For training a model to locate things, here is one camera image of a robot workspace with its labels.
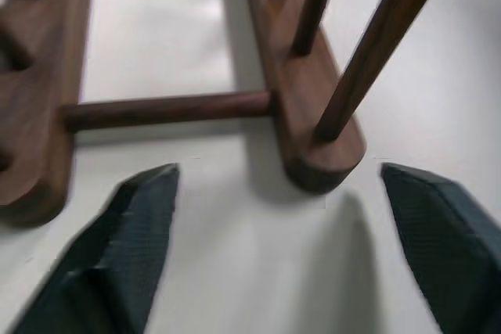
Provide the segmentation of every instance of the wooden stand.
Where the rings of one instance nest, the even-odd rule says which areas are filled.
[[[383,0],[343,76],[319,26],[327,1],[249,0],[268,90],[79,105],[89,0],[7,0],[0,217],[56,216],[73,133],[106,127],[272,116],[290,179],[309,192],[334,189],[365,152],[353,113],[426,0]]]

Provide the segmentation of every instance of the wooden frame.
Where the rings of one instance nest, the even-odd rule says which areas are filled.
[[[101,127],[271,116],[290,179],[334,189],[365,152],[353,113],[426,0],[382,0],[342,76],[320,27],[328,0],[249,0],[267,90],[78,104],[89,1],[0,10],[0,217],[12,223],[61,211],[73,134]]]

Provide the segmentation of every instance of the white floor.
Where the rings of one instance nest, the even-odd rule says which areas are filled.
[[[330,1],[341,66],[377,2]],[[501,0],[430,0],[359,108],[365,159],[328,196],[288,182],[266,119],[82,135],[64,212],[0,228],[0,332],[112,188],[169,162],[182,182],[148,333],[439,332],[378,170],[461,181],[501,221],[500,58]],[[94,0],[83,101],[263,87],[246,0]]]

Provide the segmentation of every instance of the textured rubber pad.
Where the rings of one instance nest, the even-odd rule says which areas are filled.
[[[70,245],[14,333],[142,333],[164,268],[178,168],[122,183]]]
[[[501,333],[501,232],[453,181],[383,165],[405,258],[445,334]]]

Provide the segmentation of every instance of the white surface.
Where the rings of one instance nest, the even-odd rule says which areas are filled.
[[[377,1],[331,0],[341,66]],[[0,231],[0,332],[112,188],[168,162],[182,181],[149,333],[438,332],[378,168],[461,181],[501,220],[500,20],[501,0],[428,2],[358,111],[366,158],[325,197],[285,178],[270,120],[82,135],[64,212]],[[90,35],[84,101],[264,87],[246,0],[94,0]]]

